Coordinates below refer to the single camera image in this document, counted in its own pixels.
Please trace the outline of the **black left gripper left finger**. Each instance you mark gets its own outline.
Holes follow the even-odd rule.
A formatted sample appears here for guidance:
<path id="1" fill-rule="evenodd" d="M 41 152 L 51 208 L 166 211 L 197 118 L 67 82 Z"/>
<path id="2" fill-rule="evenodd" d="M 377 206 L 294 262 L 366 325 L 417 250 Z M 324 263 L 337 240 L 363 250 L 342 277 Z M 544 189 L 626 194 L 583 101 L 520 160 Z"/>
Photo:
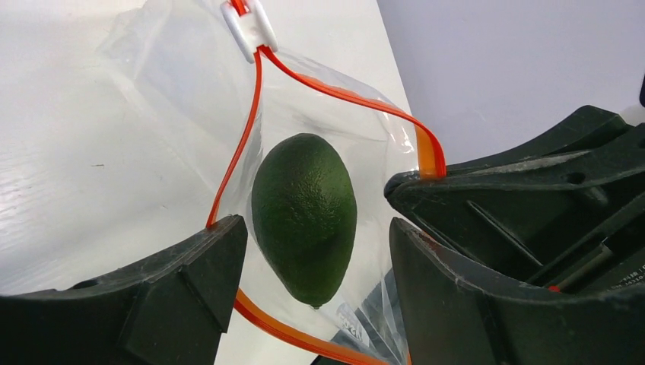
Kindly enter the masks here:
<path id="1" fill-rule="evenodd" d="M 212 364 L 240 283 L 239 215 L 67 290 L 1 298 L 3 364 Z"/>

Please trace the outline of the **green toy avocado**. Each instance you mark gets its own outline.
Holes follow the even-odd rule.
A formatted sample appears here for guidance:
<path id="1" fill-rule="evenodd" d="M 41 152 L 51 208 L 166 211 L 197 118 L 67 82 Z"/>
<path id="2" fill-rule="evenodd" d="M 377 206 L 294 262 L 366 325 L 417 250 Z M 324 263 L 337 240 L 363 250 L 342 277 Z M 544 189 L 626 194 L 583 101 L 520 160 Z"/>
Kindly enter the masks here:
<path id="1" fill-rule="evenodd" d="M 278 143 L 251 192 L 256 242 L 288 293 L 319 308 L 348 270 L 357 202 L 348 170 L 324 138 L 300 133 Z"/>

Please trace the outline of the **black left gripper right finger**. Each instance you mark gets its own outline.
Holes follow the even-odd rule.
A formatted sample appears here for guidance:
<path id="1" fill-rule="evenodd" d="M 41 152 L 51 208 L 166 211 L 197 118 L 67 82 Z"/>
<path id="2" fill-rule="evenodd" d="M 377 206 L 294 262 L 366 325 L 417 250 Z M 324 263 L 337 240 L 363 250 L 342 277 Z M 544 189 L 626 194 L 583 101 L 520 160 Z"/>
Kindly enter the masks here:
<path id="1" fill-rule="evenodd" d="M 644 362 L 641 285 L 556 293 L 474 262 L 397 217 L 389 244 L 414 364 Z"/>

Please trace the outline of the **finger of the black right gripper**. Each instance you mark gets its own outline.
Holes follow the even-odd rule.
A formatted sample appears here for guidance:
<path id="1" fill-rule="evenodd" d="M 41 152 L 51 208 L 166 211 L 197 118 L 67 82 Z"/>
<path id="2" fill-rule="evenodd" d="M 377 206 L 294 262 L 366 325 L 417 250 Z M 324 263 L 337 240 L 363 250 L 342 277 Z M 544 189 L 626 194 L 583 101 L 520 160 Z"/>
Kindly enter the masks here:
<path id="1" fill-rule="evenodd" d="M 388 203 L 438 243 L 568 293 L 644 281 L 644 120 L 582 106 L 516 148 L 392 176 Z"/>

